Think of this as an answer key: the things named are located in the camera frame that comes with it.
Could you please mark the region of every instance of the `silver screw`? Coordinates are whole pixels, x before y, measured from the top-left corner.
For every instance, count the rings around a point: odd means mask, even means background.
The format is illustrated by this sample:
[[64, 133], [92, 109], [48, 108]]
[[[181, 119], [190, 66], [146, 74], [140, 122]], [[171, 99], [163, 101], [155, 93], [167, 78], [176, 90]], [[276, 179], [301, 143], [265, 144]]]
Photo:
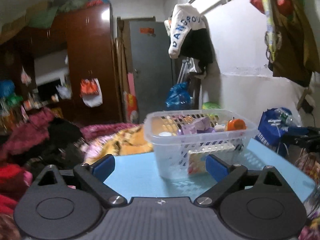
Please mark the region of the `silver screw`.
[[200, 197], [197, 199], [199, 205], [210, 205], [212, 203], [212, 199], [209, 197]]
[[124, 202], [124, 198], [121, 196], [112, 196], [109, 198], [109, 202], [113, 205], [120, 205]]

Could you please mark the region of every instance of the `white and black hoodie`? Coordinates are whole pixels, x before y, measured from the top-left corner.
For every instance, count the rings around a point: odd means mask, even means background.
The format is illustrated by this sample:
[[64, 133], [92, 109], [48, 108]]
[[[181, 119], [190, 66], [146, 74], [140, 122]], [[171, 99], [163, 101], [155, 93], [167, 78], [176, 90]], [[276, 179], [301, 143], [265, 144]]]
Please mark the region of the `white and black hoodie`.
[[177, 4], [174, 7], [170, 36], [169, 55], [172, 59], [179, 55], [198, 59], [203, 72], [213, 62], [211, 41], [205, 23], [191, 4]]

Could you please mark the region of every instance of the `blue gripper pad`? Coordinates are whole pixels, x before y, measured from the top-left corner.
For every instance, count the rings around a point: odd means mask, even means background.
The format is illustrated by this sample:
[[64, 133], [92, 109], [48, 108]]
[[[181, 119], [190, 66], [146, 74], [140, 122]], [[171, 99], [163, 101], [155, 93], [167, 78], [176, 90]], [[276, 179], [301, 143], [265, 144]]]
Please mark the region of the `blue gripper pad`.
[[113, 156], [106, 156], [94, 163], [93, 166], [92, 175], [103, 183], [115, 170], [116, 161]]
[[224, 166], [210, 155], [205, 160], [205, 169], [217, 182], [229, 174], [228, 167]]

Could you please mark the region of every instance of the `red sticker on door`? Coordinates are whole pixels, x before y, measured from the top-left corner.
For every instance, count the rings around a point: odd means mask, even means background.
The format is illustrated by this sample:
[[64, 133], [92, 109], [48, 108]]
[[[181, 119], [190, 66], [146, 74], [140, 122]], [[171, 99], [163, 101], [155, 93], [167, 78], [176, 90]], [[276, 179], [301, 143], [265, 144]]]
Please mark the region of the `red sticker on door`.
[[140, 28], [140, 33], [155, 34], [155, 29], [154, 28]]

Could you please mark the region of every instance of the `cable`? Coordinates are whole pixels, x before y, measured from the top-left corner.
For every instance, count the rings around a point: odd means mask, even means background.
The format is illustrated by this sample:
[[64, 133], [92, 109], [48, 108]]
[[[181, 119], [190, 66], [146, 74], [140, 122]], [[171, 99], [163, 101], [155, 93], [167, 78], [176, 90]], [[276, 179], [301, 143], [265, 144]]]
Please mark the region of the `cable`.
[[315, 119], [315, 116], [313, 115], [313, 113], [311, 113], [312, 117], [313, 117], [313, 124], [315, 125], [316, 127], [316, 119]]

